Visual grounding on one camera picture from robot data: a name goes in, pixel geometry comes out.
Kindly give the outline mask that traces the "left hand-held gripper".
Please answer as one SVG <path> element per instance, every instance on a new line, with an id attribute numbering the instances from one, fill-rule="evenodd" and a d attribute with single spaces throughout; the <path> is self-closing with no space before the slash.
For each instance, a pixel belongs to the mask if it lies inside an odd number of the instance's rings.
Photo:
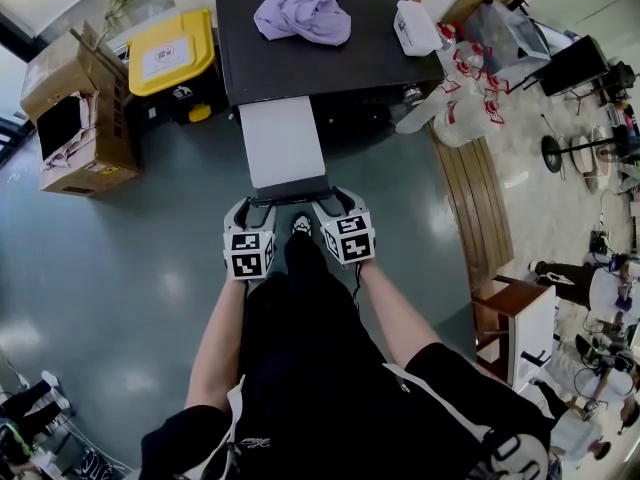
<path id="1" fill-rule="evenodd" d="M 239 200 L 223 221 L 224 260 L 232 278 L 240 281 L 265 279 L 275 257 L 277 205 L 269 206 L 261 228 L 245 230 L 250 201 Z"/>

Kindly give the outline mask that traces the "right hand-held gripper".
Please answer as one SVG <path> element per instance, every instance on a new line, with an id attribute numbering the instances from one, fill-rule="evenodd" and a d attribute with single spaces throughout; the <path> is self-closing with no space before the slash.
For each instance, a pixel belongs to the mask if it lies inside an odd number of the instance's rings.
<path id="1" fill-rule="evenodd" d="M 332 190 L 345 215 L 328 212 L 319 200 L 311 202 L 327 250 L 343 266 L 374 258 L 375 229 L 366 203 L 346 188 Z"/>

